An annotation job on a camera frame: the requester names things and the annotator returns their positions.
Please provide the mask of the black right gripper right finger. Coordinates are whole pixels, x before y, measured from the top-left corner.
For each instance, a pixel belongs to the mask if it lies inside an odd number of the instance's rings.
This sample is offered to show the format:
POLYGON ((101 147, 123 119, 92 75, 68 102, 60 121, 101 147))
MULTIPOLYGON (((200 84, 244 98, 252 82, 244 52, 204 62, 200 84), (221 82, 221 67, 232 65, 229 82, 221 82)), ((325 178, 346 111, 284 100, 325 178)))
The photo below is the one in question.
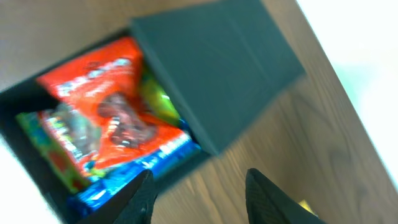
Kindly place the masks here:
POLYGON ((263 173, 248 169, 245 180, 246 210, 249 224, 323 224, 263 173))

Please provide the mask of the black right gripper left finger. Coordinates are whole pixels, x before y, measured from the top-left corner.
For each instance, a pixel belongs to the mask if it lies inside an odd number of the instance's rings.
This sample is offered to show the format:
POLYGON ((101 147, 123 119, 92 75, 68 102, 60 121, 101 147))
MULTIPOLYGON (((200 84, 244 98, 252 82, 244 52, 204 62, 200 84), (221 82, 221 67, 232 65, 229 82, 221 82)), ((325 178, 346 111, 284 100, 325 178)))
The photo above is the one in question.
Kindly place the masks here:
POLYGON ((144 170, 78 224, 150 224, 156 198, 153 173, 144 170))

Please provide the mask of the light blue cookie pack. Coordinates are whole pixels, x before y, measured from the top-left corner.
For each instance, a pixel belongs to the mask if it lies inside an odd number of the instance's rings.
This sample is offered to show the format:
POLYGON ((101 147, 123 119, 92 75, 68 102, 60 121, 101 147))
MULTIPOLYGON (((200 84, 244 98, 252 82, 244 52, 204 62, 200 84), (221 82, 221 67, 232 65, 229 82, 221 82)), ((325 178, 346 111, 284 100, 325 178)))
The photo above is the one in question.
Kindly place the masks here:
POLYGON ((200 152, 201 147, 191 138, 189 125, 185 120, 179 121, 179 128, 184 132, 181 137, 160 146, 148 156, 107 173, 105 177, 72 196, 68 200, 69 206, 82 217, 86 217, 110 201, 141 172, 150 170, 154 178, 158 179, 182 165, 194 153, 200 152))

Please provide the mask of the red snack bag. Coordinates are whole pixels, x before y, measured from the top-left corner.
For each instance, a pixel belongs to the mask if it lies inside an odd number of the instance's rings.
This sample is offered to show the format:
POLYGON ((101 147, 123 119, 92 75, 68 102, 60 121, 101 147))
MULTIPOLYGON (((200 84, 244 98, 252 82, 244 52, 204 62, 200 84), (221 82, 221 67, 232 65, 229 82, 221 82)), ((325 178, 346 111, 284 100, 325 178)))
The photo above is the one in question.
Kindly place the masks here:
POLYGON ((151 114, 139 97, 142 53, 121 37, 41 75, 37 81, 59 102, 88 120, 93 130, 68 146, 73 165, 86 177, 190 140, 178 127, 151 114))

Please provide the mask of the gummy worms candy bag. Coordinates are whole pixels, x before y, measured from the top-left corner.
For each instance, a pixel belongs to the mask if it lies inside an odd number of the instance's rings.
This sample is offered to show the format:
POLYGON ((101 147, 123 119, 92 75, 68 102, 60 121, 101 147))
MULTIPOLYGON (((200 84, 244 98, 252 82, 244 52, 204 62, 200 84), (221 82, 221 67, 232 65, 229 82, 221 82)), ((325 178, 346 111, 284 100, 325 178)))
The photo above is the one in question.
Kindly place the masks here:
POLYGON ((19 114, 17 120, 33 144, 74 193, 120 167, 97 172, 89 177, 80 173, 69 158, 66 148, 78 146, 93 130, 93 126, 64 103, 58 101, 53 109, 19 114))

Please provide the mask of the yellow snack bag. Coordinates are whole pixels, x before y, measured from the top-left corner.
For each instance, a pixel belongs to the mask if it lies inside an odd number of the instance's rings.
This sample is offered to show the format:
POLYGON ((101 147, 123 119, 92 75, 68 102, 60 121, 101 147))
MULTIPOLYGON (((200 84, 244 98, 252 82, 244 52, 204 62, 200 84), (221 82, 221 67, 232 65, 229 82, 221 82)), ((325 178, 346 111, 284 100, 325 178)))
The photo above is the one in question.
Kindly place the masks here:
POLYGON ((306 200, 301 200, 298 203, 302 208, 304 208, 306 211, 310 212, 312 215, 315 215, 316 217, 318 216, 311 208, 311 206, 307 203, 306 200))

